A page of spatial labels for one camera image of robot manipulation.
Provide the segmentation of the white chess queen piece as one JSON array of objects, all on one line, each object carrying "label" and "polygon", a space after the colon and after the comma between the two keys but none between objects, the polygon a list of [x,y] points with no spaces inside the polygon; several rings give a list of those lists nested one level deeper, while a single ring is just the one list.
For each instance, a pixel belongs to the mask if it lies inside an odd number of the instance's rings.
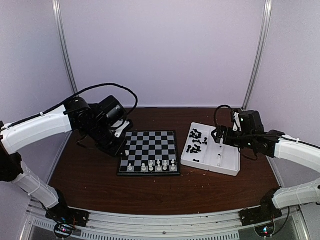
[{"label": "white chess queen piece", "polygon": [[132,164],[130,163],[128,166],[127,166],[127,171],[128,172],[132,172],[133,171],[133,166],[132,166]]}]

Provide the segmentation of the black white chessboard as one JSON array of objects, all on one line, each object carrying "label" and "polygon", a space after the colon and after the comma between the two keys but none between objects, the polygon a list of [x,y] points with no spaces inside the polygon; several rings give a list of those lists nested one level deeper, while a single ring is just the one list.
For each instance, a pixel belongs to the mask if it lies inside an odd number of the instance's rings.
[{"label": "black white chessboard", "polygon": [[[175,130],[130,131],[126,133],[125,150],[129,155],[122,157],[118,163],[118,176],[179,176],[180,157]],[[175,159],[175,170],[171,170],[172,159]],[[153,171],[149,172],[149,161],[153,161]],[[157,160],[161,161],[161,171],[157,171]],[[167,171],[163,171],[164,161]],[[145,164],[146,171],[141,170]],[[131,164],[133,171],[128,172]]]}]

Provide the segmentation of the white chess king piece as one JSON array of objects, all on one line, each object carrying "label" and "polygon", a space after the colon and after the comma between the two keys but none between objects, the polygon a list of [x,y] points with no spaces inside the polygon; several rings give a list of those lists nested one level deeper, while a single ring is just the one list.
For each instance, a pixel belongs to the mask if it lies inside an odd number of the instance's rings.
[{"label": "white chess king piece", "polygon": [[149,172],[152,172],[153,170],[154,170],[153,165],[149,165],[149,164],[148,164],[148,171],[149,171]]}]

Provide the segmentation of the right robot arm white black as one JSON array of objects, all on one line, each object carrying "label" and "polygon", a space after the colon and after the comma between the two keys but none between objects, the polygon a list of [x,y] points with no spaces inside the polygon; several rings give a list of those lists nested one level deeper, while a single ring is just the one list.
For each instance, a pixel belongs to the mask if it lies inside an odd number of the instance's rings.
[{"label": "right robot arm white black", "polygon": [[[219,126],[211,132],[215,143],[237,149],[250,149],[291,167],[320,172],[320,147],[294,138],[284,132],[271,130],[234,130]],[[320,203],[320,179],[299,177],[295,184],[273,188],[261,199],[256,210],[259,220],[268,220],[276,210],[297,205]]]}]

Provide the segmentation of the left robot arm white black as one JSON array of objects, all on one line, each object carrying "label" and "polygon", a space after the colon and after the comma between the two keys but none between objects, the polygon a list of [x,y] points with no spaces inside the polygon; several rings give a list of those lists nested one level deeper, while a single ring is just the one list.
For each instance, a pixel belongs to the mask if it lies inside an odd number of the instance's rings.
[{"label": "left robot arm white black", "polygon": [[0,125],[0,180],[18,185],[38,199],[52,217],[61,222],[72,218],[63,194],[44,183],[22,161],[18,151],[51,136],[79,131],[93,139],[109,156],[126,154],[125,131],[131,127],[127,112],[114,96],[88,104],[71,97],[57,108],[11,124]]}]

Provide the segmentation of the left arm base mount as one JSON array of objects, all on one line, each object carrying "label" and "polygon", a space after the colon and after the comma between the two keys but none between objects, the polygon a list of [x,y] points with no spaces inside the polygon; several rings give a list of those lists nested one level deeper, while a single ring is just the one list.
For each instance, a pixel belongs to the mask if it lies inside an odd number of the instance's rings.
[{"label": "left arm base mount", "polygon": [[58,204],[52,208],[42,206],[46,211],[46,217],[57,223],[66,225],[86,227],[89,220],[89,212],[85,210],[70,208],[63,193],[55,189],[58,196]]}]

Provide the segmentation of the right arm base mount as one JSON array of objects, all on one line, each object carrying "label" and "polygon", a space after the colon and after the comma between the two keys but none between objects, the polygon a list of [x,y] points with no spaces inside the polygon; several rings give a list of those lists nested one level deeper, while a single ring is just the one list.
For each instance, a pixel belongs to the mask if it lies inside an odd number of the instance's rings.
[{"label": "right arm base mount", "polygon": [[268,191],[260,200],[260,206],[254,208],[244,208],[239,211],[240,221],[243,227],[255,225],[263,222],[271,222],[276,218],[280,218],[282,211],[275,207],[272,199],[277,190],[280,188],[273,188]]}]

